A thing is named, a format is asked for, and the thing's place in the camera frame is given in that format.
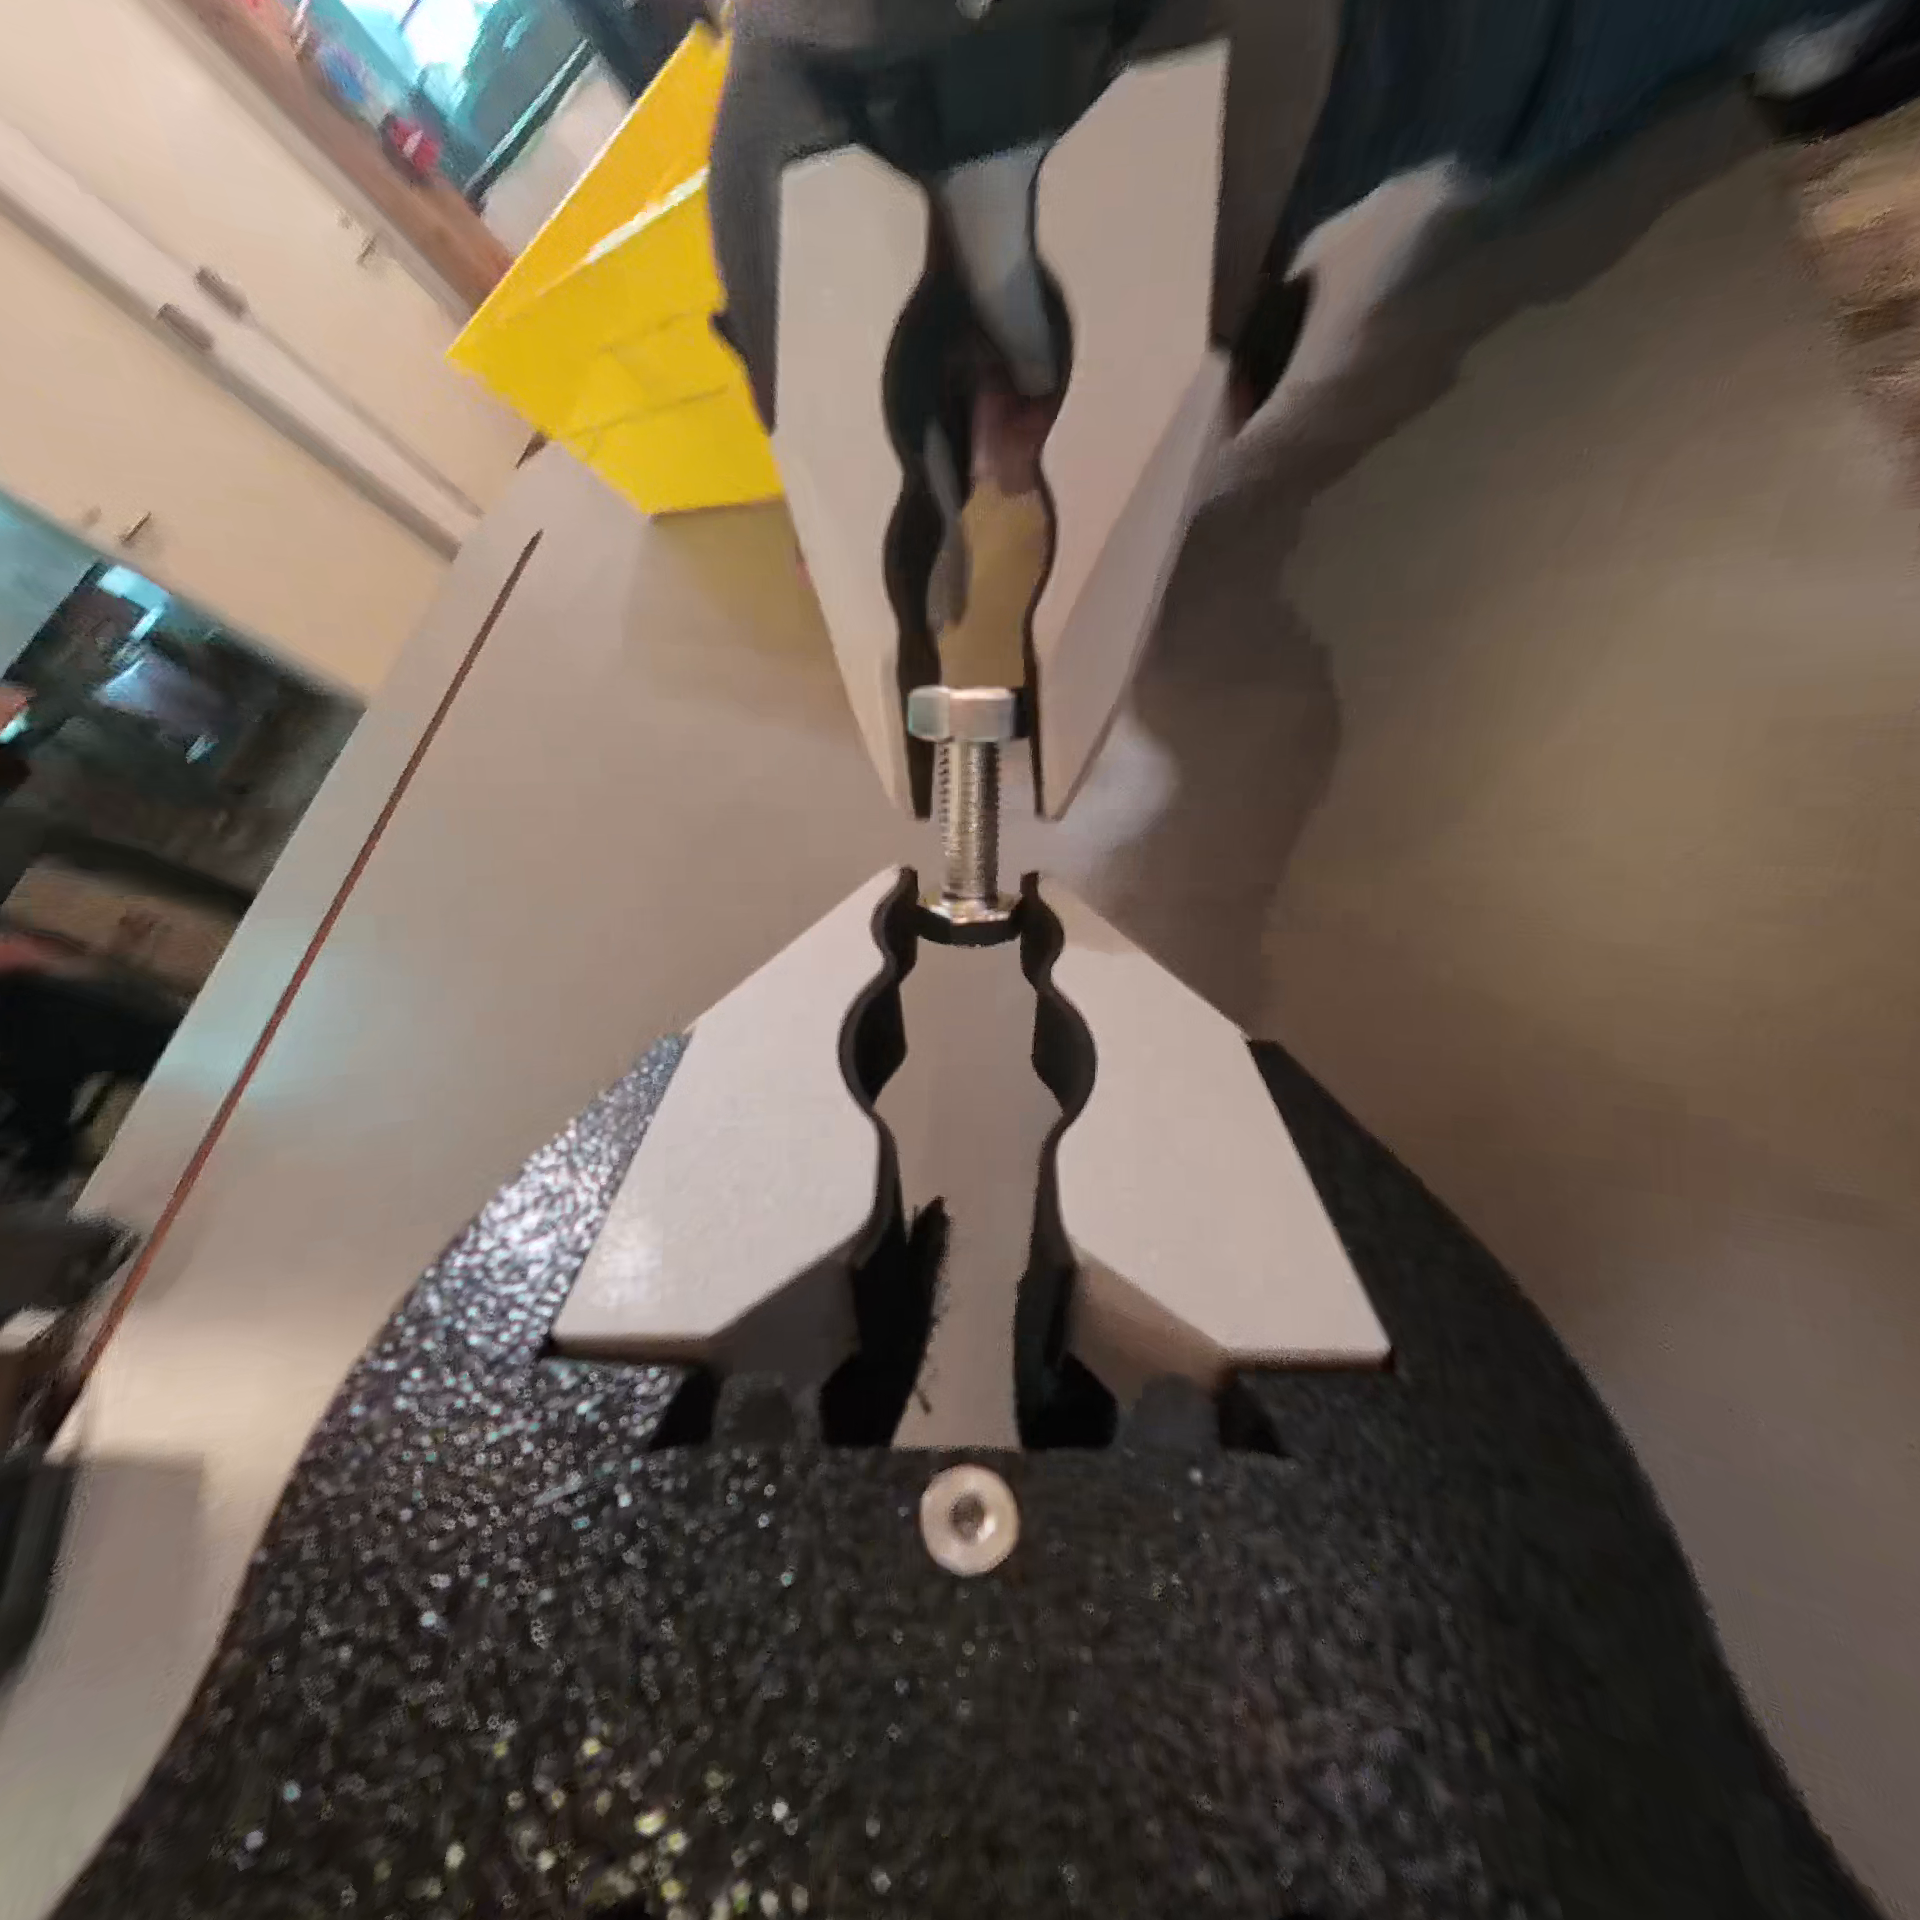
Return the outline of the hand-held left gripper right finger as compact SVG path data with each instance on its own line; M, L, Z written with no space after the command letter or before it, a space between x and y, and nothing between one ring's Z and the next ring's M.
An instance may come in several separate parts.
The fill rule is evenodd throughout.
M1390 1336L1237 1022L1042 877L1024 886L1022 970L1057 1119L1016 1297L1016 1399L1382 1369Z

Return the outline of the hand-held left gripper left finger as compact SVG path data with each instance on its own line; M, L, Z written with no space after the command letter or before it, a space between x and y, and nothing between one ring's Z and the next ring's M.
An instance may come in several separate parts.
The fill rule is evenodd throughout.
M774 1377L895 1426L920 1266L874 1113L905 1062L919 882L884 869L694 1018L551 1328L565 1361Z

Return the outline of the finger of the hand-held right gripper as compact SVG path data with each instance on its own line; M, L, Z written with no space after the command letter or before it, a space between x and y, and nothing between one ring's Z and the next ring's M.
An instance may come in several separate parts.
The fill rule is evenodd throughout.
M841 681L884 798L929 811L906 698L940 678L929 615L945 537L927 471L953 285L927 193L863 150L780 189L774 462Z
M1036 243L1069 329L1039 456L1047 577L1029 618L1037 810L1057 823L1125 703L1220 443L1212 339L1222 40L1128 65L1052 146Z

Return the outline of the yellow plastic bin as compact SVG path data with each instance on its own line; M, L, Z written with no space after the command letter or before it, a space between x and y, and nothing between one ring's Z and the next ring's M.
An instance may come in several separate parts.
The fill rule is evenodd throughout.
M646 517L782 495L714 329L706 162L726 74L728 41L690 27L445 353Z

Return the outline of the steel bolt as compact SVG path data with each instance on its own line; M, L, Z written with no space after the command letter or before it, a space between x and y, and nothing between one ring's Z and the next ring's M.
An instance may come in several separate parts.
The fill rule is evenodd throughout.
M1024 738L1022 696L929 685L906 698L905 728L929 749L929 816L942 843L933 895L1001 895L1001 757Z

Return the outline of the person's right forearm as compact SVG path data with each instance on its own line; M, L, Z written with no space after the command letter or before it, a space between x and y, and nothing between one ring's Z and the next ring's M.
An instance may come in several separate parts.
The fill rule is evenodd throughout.
M1789 2L1350 2L1286 197L1300 243L1382 183L1440 165L1482 185L1549 171L1670 90L1748 70L1845 15Z

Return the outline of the wooden ceiling beam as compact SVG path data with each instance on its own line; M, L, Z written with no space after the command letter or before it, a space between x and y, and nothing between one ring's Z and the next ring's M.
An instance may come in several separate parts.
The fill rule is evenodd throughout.
M313 160L368 224L420 271L457 313L472 313L511 259L481 217L442 178L405 171L382 134L346 109L305 54L285 5L168 2L175 23L202 41L256 99L274 134Z

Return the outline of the window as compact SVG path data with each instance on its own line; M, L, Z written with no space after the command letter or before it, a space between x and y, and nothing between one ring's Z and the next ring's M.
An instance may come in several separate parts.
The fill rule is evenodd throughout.
M313 2L303 27L438 143L438 171L478 205L594 62L562 2Z

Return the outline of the white cabinet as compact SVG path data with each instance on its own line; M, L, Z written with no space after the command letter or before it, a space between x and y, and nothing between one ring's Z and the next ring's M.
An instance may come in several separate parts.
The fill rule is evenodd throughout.
M4 491L368 689L527 441L447 365L464 313L174 5L4 5L22 160L168 280L4 205Z

